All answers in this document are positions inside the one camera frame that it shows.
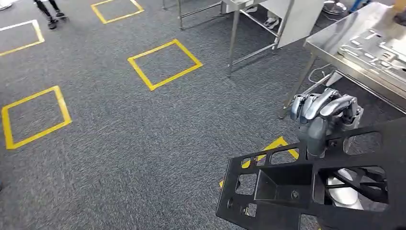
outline stainless steel table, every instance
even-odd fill
[[[223,4],[227,4],[230,8],[231,11],[234,12],[234,19],[233,19],[233,28],[232,28],[232,33],[231,33],[231,43],[230,43],[230,53],[229,53],[229,64],[228,64],[228,76],[231,76],[231,72],[232,72],[232,67],[233,65],[236,65],[237,63],[240,63],[241,61],[244,61],[250,57],[253,57],[254,55],[257,55],[267,49],[270,48],[274,48],[278,46],[279,43],[279,37],[282,35],[283,30],[285,28],[286,22],[287,22],[287,18],[289,17],[290,13],[291,13],[291,9],[292,6],[294,4],[295,0],[289,0],[289,5],[288,5],[288,9],[286,12],[286,15],[284,17],[284,19],[282,20],[281,25],[279,26],[278,32],[274,32],[272,30],[270,30],[268,27],[264,26],[263,23],[259,22],[257,19],[255,19],[254,17],[252,17],[251,15],[249,15],[247,12],[244,11],[245,8],[249,7],[249,6],[254,6],[257,4],[260,4],[262,2],[265,2],[267,0],[221,0],[215,4],[212,4],[210,6],[198,9],[196,11],[193,12],[189,12],[189,13],[185,13],[182,14],[182,10],[181,10],[181,1],[177,0],[178,2],[178,10],[179,10],[179,28],[181,30],[183,30],[183,22],[182,19],[188,16],[191,16],[193,14],[208,10],[210,8],[216,7],[216,6],[220,6],[220,13],[223,12]],[[162,7],[165,8],[165,0],[162,1]],[[272,44],[261,48],[251,54],[248,54],[242,58],[239,58],[237,60],[234,60],[234,46],[235,46],[235,41],[236,41],[236,33],[237,33],[237,27],[238,27],[238,21],[239,21],[239,16],[240,13],[244,14],[245,16],[247,16],[249,19],[253,20],[256,24],[258,24],[259,26],[261,26],[262,28],[264,28],[266,31],[268,31],[269,33],[273,34],[275,36],[275,39],[273,41]]]
[[[317,57],[332,64],[340,72],[344,73],[344,76],[350,81],[406,114],[406,84],[401,81],[397,84],[390,83],[383,75],[364,69],[338,53],[341,45],[370,28],[382,32],[383,35],[391,39],[400,40],[405,44],[406,49],[406,27],[398,25],[393,21],[393,17],[397,13],[398,11],[391,7],[373,2],[308,37],[304,47],[311,52],[311,58],[300,75],[299,81],[284,102],[279,117],[284,118],[286,116],[293,97],[295,94],[298,94],[300,86],[309,74]],[[326,78],[323,78],[312,86],[310,90],[325,80]]]

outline yellow tape square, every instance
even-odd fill
[[[188,68],[188,69],[186,69],[186,70],[184,70],[184,71],[182,71],[182,72],[180,72],[180,73],[178,73],[178,74],[176,74],[176,75],[174,75],[174,76],[172,76],[172,77],[170,77],[170,78],[167,78],[167,79],[153,85],[151,83],[151,81],[145,76],[145,74],[143,73],[141,68],[136,64],[135,59],[140,58],[140,57],[145,56],[145,55],[148,55],[148,54],[151,54],[151,53],[153,53],[155,51],[158,51],[158,50],[163,49],[165,47],[168,47],[170,45],[177,45],[195,63],[195,65]],[[161,46],[159,46],[159,47],[157,47],[155,49],[151,49],[151,50],[149,50],[147,52],[144,52],[142,54],[136,55],[134,57],[130,57],[128,59],[128,62],[130,62],[131,66],[135,69],[135,71],[138,73],[140,78],[144,81],[144,83],[148,86],[148,88],[151,91],[158,88],[159,86],[162,86],[162,85],[164,85],[164,84],[166,84],[166,83],[168,83],[170,81],[173,81],[173,80],[175,80],[175,79],[177,79],[177,78],[179,78],[179,77],[181,77],[181,76],[183,76],[183,75],[185,75],[185,74],[187,74],[189,72],[192,72],[193,70],[203,66],[203,64],[184,45],[182,45],[177,39],[174,39],[171,42],[163,44],[163,45],[161,45]]]
[[[30,24],[30,23],[34,27],[35,33],[37,34],[37,37],[38,37],[38,41],[33,42],[31,44],[28,44],[28,45],[24,45],[24,46],[12,49],[12,50],[9,50],[9,51],[2,52],[2,53],[0,53],[0,57],[3,56],[3,55],[9,54],[9,53],[13,53],[15,51],[19,51],[19,50],[28,48],[30,46],[37,45],[39,43],[43,43],[45,41],[44,37],[42,36],[41,30],[39,29],[39,24],[38,24],[37,20],[30,20],[30,21],[27,21],[27,22],[24,22],[24,23],[19,23],[19,24],[15,24],[15,25],[6,26],[6,27],[3,27],[3,28],[0,28],[0,32],[3,31],[3,30],[8,30],[8,29],[11,29],[11,28],[14,28],[14,27],[17,27],[17,26],[26,25],[26,24]]]
[[[127,14],[127,15],[124,15],[124,16],[121,16],[121,17],[118,17],[118,18],[106,20],[106,19],[103,17],[102,13],[100,13],[100,11],[97,9],[96,6],[101,5],[101,4],[108,3],[108,2],[111,2],[111,1],[114,1],[114,0],[102,1],[102,2],[99,2],[99,3],[96,3],[96,4],[91,5],[91,9],[94,11],[94,13],[97,15],[97,17],[100,19],[100,21],[101,21],[103,24],[112,23],[112,22],[115,22],[115,21],[120,20],[120,19],[123,19],[123,18],[128,18],[128,17],[130,17],[130,16],[139,14],[139,13],[141,13],[141,12],[144,11],[144,9],[141,7],[141,5],[138,4],[135,0],[130,0],[130,1],[138,8],[138,11],[137,11],[137,12],[129,13],[129,14]]]
[[[27,102],[27,101],[29,101],[31,99],[34,99],[34,98],[36,98],[38,96],[41,96],[43,94],[46,94],[48,92],[51,92],[51,91],[55,92],[56,100],[58,101],[58,105],[59,105],[59,108],[61,109],[61,113],[62,113],[62,116],[64,118],[64,121],[62,123],[57,124],[56,126],[53,126],[53,127],[49,128],[49,129],[47,129],[47,130],[44,130],[44,131],[42,131],[40,133],[37,133],[32,137],[29,137],[27,139],[24,139],[22,141],[14,143],[12,133],[11,133],[11,124],[10,124],[10,117],[9,117],[8,109],[10,109],[12,107],[15,107],[15,106],[17,106],[19,104],[22,104],[24,102]],[[33,141],[33,140],[36,140],[36,139],[38,139],[40,137],[43,137],[46,134],[51,133],[51,132],[53,132],[53,131],[55,131],[55,130],[57,130],[59,128],[62,128],[62,127],[66,126],[66,125],[68,125],[69,123],[72,122],[72,119],[69,116],[69,112],[68,112],[68,109],[66,107],[65,100],[64,100],[64,98],[62,96],[62,92],[61,92],[61,89],[59,88],[59,86],[51,87],[51,88],[49,88],[47,90],[38,92],[38,93],[36,93],[34,95],[31,95],[29,97],[21,99],[21,100],[19,100],[17,102],[6,105],[1,110],[1,118],[2,118],[2,121],[3,121],[4,137],[6,139],[6,149],[8,149],[8,150],[13,150],[13,149],[16,149],[18,147],[21,147],[21,146],[23,146],[23,145],[25,145],[25,144]]]

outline cable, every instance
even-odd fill
[[[334,19],[334,18],[329,18],[326,14],[324,14],[323,13],[323,15],[327,18],[327,19],[329,19],[330,21],[335,21],[335,22],[338,22],[338,20],[337,19]]]
[[[316,70],[324,69],[324,68],[326,68],[326,67],[329,66],[329,65],[330,65],[330,64],[327,64],[327,65],[325,65],[325,66],[323,66],[323,67],[320,67],[320,68],[317,68],[317,69],[312,70],[312,71],[310,72],[309,76],[307,77],[307,79],[309,79],[309,81],[312,82],[312,83],[317,83],[317,81],[312,80],[310,77],[313,75],[313,73],[314,73]]]

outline rectangular cutout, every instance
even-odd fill
[[[300,230],[318,230],[320,229],[317,217],[312,215],[300,215]]]
[[[382,212],[389,206],[388,194],[384,169],[373,166],[319,171],[313,197],[323,205]]]
[[[236,193],[241,195],[252,195],[257,182],[256,174],[244,174],[238,177]]]
[[[251,158],[244,158],[241,162],[241,168],[246,169],[251,164]]]
[[[351,139],[352,142],[349,146],[349,150],[347,151],[347,154],[349,155],[376,153],[382,149],[382,135],[378,132],[350,137],[348,140],[344,141],[344,148],[346,142],[351,141]]]
[[[290,149],[274,153],[271,156],[271,164],[285,164],[295,162],[297,158],[292,155],[292,151],[299,152],[299,149]]]
[[[257,204],[249,203],[248,207],[243,209],[243,213],[249,217],[255,217],[257,214]]]
[[[265,165],[265,162],[266,162],[266,154],[265,154],[265,155],[259,155],[259,156],[257,156],[256,160],[257,160],[257,166],[263,166],[263,165]]]

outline gray carpet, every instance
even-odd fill
[[[211,18],[218,14],[211,9],[186,18],[179,31],[174,0],[167,11],[161,0],[138,0],[144,12],[102,24],[90,8],[98,1],[59,0],[70,20],[55,31],[29,0],[0,12],[0,28],[37,19],[45,38],[0,57],[0,106],[58,85],[73,121],[15,150],[0,138],[0,229],[239,229],[215,216],[218,182],[230,157],[280,136],[297,140],[296,124],[277,119],[277,111],[309,58],[303,41],[241,63],[229,79],[230,16]],[[114,2],[100,7],[107,20],[132,12],[128,1]],[[214,2],[185,1],[183,9]],[[330,23],[320,16],[317,26]],[[2,33],[0,52],[19,45]],[[21,43],[31,41],[30,29],[18,33]],[[127,58],[175,38],[203,66],[151,92]],[[236,57],[271,39],[241,17]],[[176,49],[165,51],[140,60],[153,83],[191,64]],[[335,88],[358,97],[363,125],[402,116],[347,80]],[[60,122],[52,100],[44,95],[9,111],[16,140]]]

